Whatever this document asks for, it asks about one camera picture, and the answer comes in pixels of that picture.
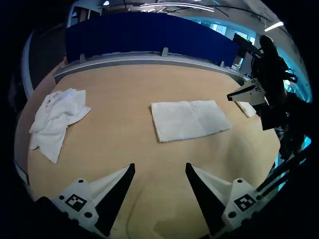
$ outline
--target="wall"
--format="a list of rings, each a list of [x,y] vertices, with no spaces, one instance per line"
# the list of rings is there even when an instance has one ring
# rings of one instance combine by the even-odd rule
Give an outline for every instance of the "wall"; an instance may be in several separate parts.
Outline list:
[[[73,13],[74,7],[82,7],[82,8],[89,9],[88,19],[90,19],[91,10],[99,12],[100,14],[102,13],[102,9],[97,8],[100,5],[101,5],[100,0],[79,0],[74,2],[72,6],[70,7],[70,12],[69,12],[68,20],[67,20],[67,27],[71,26],[71,19],[72,19],[72,13]]]

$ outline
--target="cable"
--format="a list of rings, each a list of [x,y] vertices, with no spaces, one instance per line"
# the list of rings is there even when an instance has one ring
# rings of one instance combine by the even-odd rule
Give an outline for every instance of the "cable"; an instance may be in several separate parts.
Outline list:
[[[282,176],[281,178],[279,178],[276,182],[274,182],[274,184],[272,184],[269,188],[267,188],[263,193],[262,196],[265,197],[268,193],[270,193],[272,190],[274,190],[275,188],[277,188],[280,184],[282,184],[283,182],[287,181],[289,178],[290,173],[286,173],[284,176]]]
[[[287,171],[292,165],[296,165],[297,163],[301,162],[309,153],[310,148],[312,146],[309,145],[307,148],[305,148],[303,151],[301,151],[298,155],[290,159],[289,161],[282,163],[279,165],[273,173],[265,179],[264,182],[260,184],[260,186],[256,189],[257,192],[260,192],[263,188],[265,188],[268,184],[270,184],[273,180],[275,180],[278,176],[280,176],[282,173]]]

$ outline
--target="screw hole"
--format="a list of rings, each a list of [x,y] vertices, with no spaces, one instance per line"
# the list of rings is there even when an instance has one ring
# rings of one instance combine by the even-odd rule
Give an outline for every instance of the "screw hole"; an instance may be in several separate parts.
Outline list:
[[[230,213],[228,214],[228,217],[229,217],[229,218],[234,218],[234,217],[236,217],[236,212],[234,212],[234,211],[230,212]]]
[[[84,213],[84,216],[87,217],[87,218],[90,218],[90,217],[92,217],[92,213],[86,212],[86,213]]]

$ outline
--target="crumpled white towel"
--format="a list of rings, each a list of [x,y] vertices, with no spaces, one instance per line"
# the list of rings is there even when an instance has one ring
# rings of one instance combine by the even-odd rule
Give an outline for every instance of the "crumpled white towel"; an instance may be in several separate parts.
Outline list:
[[[242,112],[248,117],[252,117],[256,114],[256,110],[254,107],[251,106],[250,103],[248,102],[241,102],[241,101],[236,101],[236,104],[239,106],[239,108],[242,110]]]
[[[214,100],[152,103],[152,115],[160,142],[198,138],[232,127]]]
[[[67,126],[81,120],[91,109],[85,106],[85,90],[68,89],[47,95],[35,115],[29,133],[30,149],[57,163]]]

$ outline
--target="desk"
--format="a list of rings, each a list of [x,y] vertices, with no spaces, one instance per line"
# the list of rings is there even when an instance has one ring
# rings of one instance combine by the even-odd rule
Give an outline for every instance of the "desk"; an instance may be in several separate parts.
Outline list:
[[[258,186],[279,150],[274,130],[247,118],[226,95],[239,85],[229,76],[171,65],[124,65],[64,77],[53,91],[86,90],[92,110],[67,129],[57,164],[30,150],[35,198],[54,197],[76,178],[89,182],[135,163],[136,174],[114,223],[113,238],[199,238],[208,233],[185,174],[185,164],[227,181]],[[159,143],[152,102],[215,100],[233,127],[214,135]]]

